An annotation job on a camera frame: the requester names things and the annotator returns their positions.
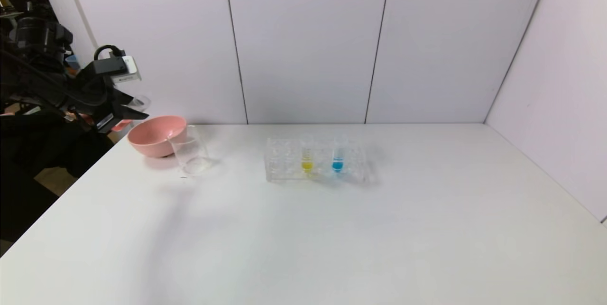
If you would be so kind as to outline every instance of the yellow liquid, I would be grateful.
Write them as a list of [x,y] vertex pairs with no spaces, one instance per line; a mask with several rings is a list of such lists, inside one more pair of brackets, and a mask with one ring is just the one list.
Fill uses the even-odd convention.
[[302,162],[302,169],[306,173],[311,172],[313,167],[314,167],[314,163],[313,162]]

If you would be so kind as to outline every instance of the blue liquid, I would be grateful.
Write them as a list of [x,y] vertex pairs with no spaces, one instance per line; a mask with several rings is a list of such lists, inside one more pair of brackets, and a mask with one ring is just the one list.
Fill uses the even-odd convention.
[[343,169],[343,160],[334,160],[332,167],[333,171],[341,172],[341,170]]

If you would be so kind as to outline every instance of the test tube with blue liquid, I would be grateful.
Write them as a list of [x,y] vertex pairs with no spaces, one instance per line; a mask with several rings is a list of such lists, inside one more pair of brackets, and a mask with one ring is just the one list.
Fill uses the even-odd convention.
[[331,167],[333,168],[333,171],[340,173],[343,170],[345,151],[348,147],[348,137],[336,136],[333,145],[333,163]]

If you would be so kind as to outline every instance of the test tube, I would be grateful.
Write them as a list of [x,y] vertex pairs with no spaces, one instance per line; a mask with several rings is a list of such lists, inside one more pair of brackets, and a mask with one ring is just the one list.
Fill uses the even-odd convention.
[[336,136],[333,141],[333,163],[331,167],[336,173],[343,170],[343,160],[345,158],[345,150],[348,146],[348,137]]
[[310,173],[314,168],[314,157],[312,154],[314,138],[309,134],[304,134],[300,138],[300,144],[302,148],[302,169],[305,173]]

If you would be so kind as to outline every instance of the black cable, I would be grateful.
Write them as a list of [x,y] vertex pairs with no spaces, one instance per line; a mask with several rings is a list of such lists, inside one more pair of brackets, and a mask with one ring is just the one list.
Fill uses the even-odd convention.
[[122,56],[124,56],[122,54],[122,50],[120,50],[118,47],[111,46],[111,45],[104,45],[104,46],[100,46],[99,48],[97,48],[97,50],[95,50],[95,54],[93,55],[93,59],[95,61],[97,61],[97,59],[99,59],[99,54],[103,50],[106,50],[107,48],[112,49],[112,54],[114,54],[114,56],[116,56],[116,57],[122,57]]
[[104,92],[104,94],[101,96],[100,101],[98,102],[87,102],[87,101],[83,101],[81,98],[81,95],[76,95],[75,93],[73,93],[72,91],[70,91],[69,89],[63,87],[62,84],[60,84],[59,82],[55,81],[54,78],[49,77],[47,74],[41,72],[40,70],[37,70],[36,68],[32,67],[31,65],[29,65],[27,62],[23,61],[21,58],[18,58],[17,56],[7,52],[6,50],[2,50],[2,55],[5,57],[8,57],[10,59],[12,59],[13,61],[15,61],[15,63],[18,63],[19,65],[21,65],[22,67],[30,70],[31,72],[33,72],[34,74],[36,74],[38,77],[42,78],[43,80],[45,80],[46,82],[50,83],[50,84],[54,84],[55,87],[57,87],[58,91],[65,93],[67,96],[73,98],[74,100],[85,104],[87,106],[101,106],[102,104],[104,104],[104,102],[107,100],[107,93]]

